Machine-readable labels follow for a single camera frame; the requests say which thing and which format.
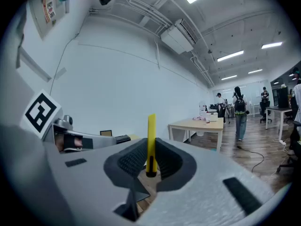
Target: black shirt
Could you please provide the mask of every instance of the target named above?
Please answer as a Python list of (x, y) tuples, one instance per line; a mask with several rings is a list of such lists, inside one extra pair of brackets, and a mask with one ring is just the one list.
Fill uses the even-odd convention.
[(261, 98), (261, 102), (267, 102), (268, 99), (267, 97), (269, 96), (269, 93), (266, 91), (266, 93), (262, 92), (261, 96), (263, 96), (263, 98)]

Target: cable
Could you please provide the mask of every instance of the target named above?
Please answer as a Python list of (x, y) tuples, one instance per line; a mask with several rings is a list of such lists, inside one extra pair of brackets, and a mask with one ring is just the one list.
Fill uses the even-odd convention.
[[(279, 141), (278, 139), (273, 139), (273, 142), (279, 142), (279, 143), (280, 143), (280, 141)], [(286, 147), (286, 144), (285, 144), (285, 146), (283, 147), (282, 151), (284, 151), (285, 153), (287, 153), (287, 150), (286, 150), (285, 147)]]
[[(283, 159), (283, 161), (280, 163), (280, 165), (286, 160), (286, 158), (288, 158), (288, 156)], [(267, 183), (276, 172), (277, 172), (277, 170), (271, 176), (269, 176), (269, 179), (265, 182)]]
[[(249, 151), (249, 150), (243, 149), (243, 148), (242, 148), (241, 146), (239, 146), (239, 145), (237, 146), (237, 148), (242, 149), (242, 150), (247, 151), (247, 152), (251, 152), (251, 151)], [(262, 154), (260, 154), (260, 153), (255, 153), (255, 154), (259, 154), (260, 156), (262, 156), (262, 161), (260, 162), (260, 163), (262, 163), (262, 162), (264, 161), (264, 156), (263, 156)], [(251, 170), (252, 173), (253, 173), (254, 167), (258, 166), (260, 163), (258, 163), (258, 164), (256, 164), (255, 166), (253, 166), (253, 168), (252, 168), (252, 170)]]
[(57, 73), (57, 70), (58, 70), (58, 67), (60, 67), (60, 64), (61, 64), (61, 60), (62, 60), (62, 58), (63, 58), (63, 55), (64, 55), (64, 52), (65, 52), (65, 49), (67, 48), (67, 46), (68, 46), (68, 44), (72, 41), (72, 40), (74, 40), (77, 36), (79, 35), (79, 33), (78, 34), (76, 34), (75, 35), (75, 37), (73, 38), (73, 39), (71, 39), (67, 44), (66, 44), (66, 46), (65, 46), (65, 48), (64, 48), (64, 51), (63, 51), (63, 53), (62, 53), (62, 56), (61, 56), (61, 59), (60, 59), (60, 62), (58, 63), (58, 66), (57, 66), (57, 68), (56, 68), (56, 71), (55, 71), (55, 76), (53, 77), (53, 80), (52, 80), (52, 84), (51, 84), (51, 89), (50, 89), (50, 93), (49, 93), (49, 95), (51, 95), (51, 91), (52, 91), (52, 87), (53, 87), (53, 83), (54, 83), (54, 81), (55, 81), (55, 77), (56, 77), (56, 73)]
[(74, 36), (73, 39), (71, 39), (71, 40), (66, 44), (66, 46), (65, 46), (65, 48), (64, 48), (64, 50), (63, 50), (63, 53), (62, 53), (60, 62), (58, 63), (58, 66), (57, 66), (56, 71), (55, 71), (55, 75), (54, 75), (53, 80), (52, 80), (52, 84), (51, 84), (51, 88), (50, 88), (50, 93), (49, 93), (49, 95), (51, 95), (51, 91), (52, 91), (53, 83), (54, 83), (54, 81), (55, 81), (56, 73), (57, 73), (58, 68), (60, 67), (61, 60), (62, 60), (62, 58), (63, 58), (64, 52), (65, 52), (65, 50), (66, 50), (68, 44), (69, 44), (72, 40), (74, 40), (74, 39), (80, 34), (80, 31), (81, 31), (81, 29), (82, 29), (82, 27), (83, 27), (83, 25), (84, 25), (84, 23), (85, 23), (86, 18), (88, 17), (89, 12), (90, 12), (90, 11), (87, 12), (87, 14), (86, 14), (86, 16), (85, 16), (85, 18), (84, 18), (84, 21), (83, 21), (83, 23), (82, 23), (82, 25), (81, 25), (81, 27), (80, 27), (80, 29), (79, 29), (79, 32)]

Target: sticker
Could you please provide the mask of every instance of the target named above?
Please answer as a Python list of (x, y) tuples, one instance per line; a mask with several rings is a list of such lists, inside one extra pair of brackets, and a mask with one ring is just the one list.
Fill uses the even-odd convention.
[(46, 23), (49, 23), (55, 17), (54, 0), (43, 0), (43, 11)]
[(44, 90), (28, 104), (23, 119), (42, 139), (49, 125), (63, 115), (61, 106)]

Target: desk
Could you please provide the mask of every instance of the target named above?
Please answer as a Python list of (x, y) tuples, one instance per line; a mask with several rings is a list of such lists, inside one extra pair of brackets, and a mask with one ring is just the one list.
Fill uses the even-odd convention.
[(181, 129), (188, 131), (188, 141), (191, 141), (190, 131), (200, 131), (200, 132), (209, 132), (209, 133), (217, 133), (217, 147), (216, 151), (220, 152), (222, 145), (222, 130), (224, 127), (223, 118), (218, 118), (217, 121), (211, 121), (210, 123), (206, 123), (206, 121), (194, 121), (193, 119), (185, 119), (182, 121), (177, 121), (175, 123), (171, 123), (168, 125), (169, 131), (169, 139), (174, 140), (172, 129)]
[(270, 106), (270, 107), (267, 107), (266, 108), (266, 125), (265, 125), (265, 129), (268, 129), (268, 111), (272, 111), (273, 113), (277, 112), (277, 113), (280, 113), (280, 130), (279, 130), (279, 137), (278, 137), (278, 140), (280, 141), (281, 140), (281, 137), (282, 137), (282, 129), (283, 129), (283, 115), (285, 112), (289, 112), (289, 111), (292, 111), (291, 108), (279, 108), (278, 106)]
[(253, 111), (253, 118), (255, 117), (255, 109), (254, 109), (254, 107), (257, 106), (257, 105), (260, 105), (260, 104), (252, 104), (252, 105), (250, 105), (251, 108), (252, 108), (252, 111)]

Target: woman with backpack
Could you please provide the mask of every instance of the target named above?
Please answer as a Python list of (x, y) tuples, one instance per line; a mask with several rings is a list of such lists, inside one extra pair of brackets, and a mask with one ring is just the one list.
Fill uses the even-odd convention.
[(246, 132), (246, 105), (245, 95), (240, 93), (240, 88), (236, 86), (233, 95), (234, 114), (236, 116), (236, 136), (242, 141)]

